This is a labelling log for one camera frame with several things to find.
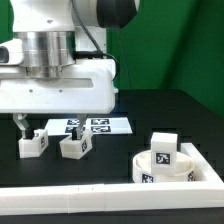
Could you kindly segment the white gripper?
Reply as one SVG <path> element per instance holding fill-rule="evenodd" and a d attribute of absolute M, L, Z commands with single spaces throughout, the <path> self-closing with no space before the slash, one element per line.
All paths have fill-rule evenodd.
<path fill-rule="evenodd" d="M 26 114 L 78 114 L 72 139 L 80 140 L 87 114 L 108 114 L 114 108 L 113 60 L 78 60 L 62 73 L 60 78 L 37 79 L 22 67 L 0 66 L 0 113 L 14 113 L 23 139 L 34 137 Z"/>

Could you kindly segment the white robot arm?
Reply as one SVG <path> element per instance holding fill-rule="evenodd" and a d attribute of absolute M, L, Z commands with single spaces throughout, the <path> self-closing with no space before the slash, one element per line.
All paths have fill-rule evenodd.
<path fill-rule="evenodd" d="M 107 114 L 115 105 L 119 65 L 95 39 L 75 44 L 81 28 L 125 27 L 140 0 L 10 0 L 13 39 L 0 44 L 0 113 L 11 113 L 24 139 L 34 131 L 29 114 Z"/>

